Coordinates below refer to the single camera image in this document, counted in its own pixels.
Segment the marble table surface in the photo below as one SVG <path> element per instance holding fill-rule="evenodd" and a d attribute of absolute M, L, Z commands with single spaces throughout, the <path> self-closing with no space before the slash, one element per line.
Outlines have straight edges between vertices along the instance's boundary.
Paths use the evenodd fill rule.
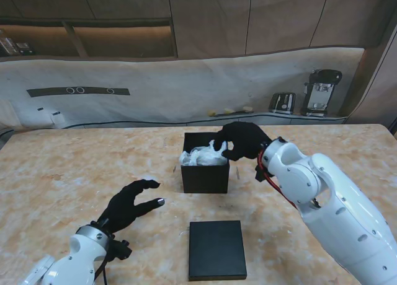
<path fill-rule="evenodd" d="M 397 141 L 380 125 L 263 126 L 305 154 L 322 152 L 381 210 L 397 237 Z M 357 285 L 321 248 L 299 214 L 266 183 L 255 161 L 231 162 L 227 195 L 183 194 L 184 132 L 217 127 L 39 130 L 0 151 L 0 284 L 22 280 L 44 254 L 68 253 L 69 236 L 97 219 L 130 182 L 161 182 L 138 202 L 166 205 L 117 234 L 133 250 L 107 267 L 110 285 L 187 284 L 190 221 L 240 220 L 248 277 L 195 284 Z"/>

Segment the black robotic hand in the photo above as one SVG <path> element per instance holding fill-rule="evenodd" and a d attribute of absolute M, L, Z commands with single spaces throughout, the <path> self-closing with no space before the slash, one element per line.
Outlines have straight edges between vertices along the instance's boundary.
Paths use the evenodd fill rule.
<path fill-rule="evenodd" d="M 125 186 L 109 201 L 98 223 L 111 234 L 128 227 L 137 217 L 143 216 L 165 203 L 164 198 L 156 198 L 145 203 L 134 205 L 136 196 L 144 189 L 156 189 L 160 184 L 154 180 L 138 180 Z"/>
<path fill-rule="evenodd" d="M 262 143 L 270 144 L 272 140 L 254 123 L 233 122 L 224 125 L 216 134 L 214 149 L 218 151 L 223 141 L 233 142 L 232 151 L 223 151 L 223 157 L 237 161 L 242 157 L 255 159 L 260 153 Z"/>

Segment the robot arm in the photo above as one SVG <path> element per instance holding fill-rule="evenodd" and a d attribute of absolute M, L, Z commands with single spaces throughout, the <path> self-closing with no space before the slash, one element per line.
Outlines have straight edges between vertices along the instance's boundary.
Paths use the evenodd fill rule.
<path fill-rule="evenodd" d="M 120 260 L 131 255 L 129 243 L 115 240 L 114 233 L 128 227 L 137 217 L 165 204 L 164 198 L 156 198 L 134 205 L 135 197 L 144 189 L 158 188 L 156 181 L 139 180 L 125 186 L 109 202 L 99 217 L 82 226 L 70 238 L 69 255 L 55 262 L 51 256 L 41 259 L 21 285 L 93 285 L 105 266 L 116 257 Z M 102 261 L 95 272 L 94 262 Z"/>
<path fill-rule="evenodd" d="M 327 156 L 302 154 L 278 138 L 264 145 L 262 169 L 300 212 L 321 246 L 362 285 L 397 284 L 397 244 L 380 211 Z M 320 206 L 316 198 L 329 194 Z"/>

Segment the robotic hand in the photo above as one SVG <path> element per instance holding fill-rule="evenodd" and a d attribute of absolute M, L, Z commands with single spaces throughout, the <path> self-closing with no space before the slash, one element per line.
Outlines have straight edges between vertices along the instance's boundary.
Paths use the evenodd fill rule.
<path fill-rule="evenodd" d="M 359 187 L 327 156 L 302 154 L 282 138 L 273 141 L 255 124 L 234 122 L 218 132 L 214 148 L 233 141 L 224 157 L 257 158 L 256 178 L 267 180 L 300 213 L 326 250 L 362 285 L 397 284 L 397 243 L 388 223 Z M 277 186 L 271 176 L 280 183 Z M 319 205 L 316 198 L 328 191 Z"/>
<path fill-rule="evenodd" d="M 80 227 L 70 238 L 70 253 L 55 262 L 51 256 L 41 259 L 21 285 L 92 285 L 104 274 L 105 266 L 116 257 L 124 260 L 131 255 L 129 243 L 115 240 L 114 233 L 128 227 L 137 217 L 159 208 L 164 198 L 134 205 L 136 196 L 144 189 L 155 189 L 156 181 L 139 180 L 125 186 L 109 202 L 98 221 Z M 102 261 L 94 273 L 94 262 Z"/>

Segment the robot finger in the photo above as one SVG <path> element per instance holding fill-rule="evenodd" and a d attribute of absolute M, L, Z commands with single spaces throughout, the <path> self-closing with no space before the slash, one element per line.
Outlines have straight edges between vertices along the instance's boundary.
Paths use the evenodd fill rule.
<path fill-rule="evenodd" d="M 143 216 L 148 212 L 163 206 L 164 203 L 166 203 L 166 200 L 164 198 L 156 198 L 154 200 L 138 204 L 137 206 L 135 206 L 135 216 Z"/>

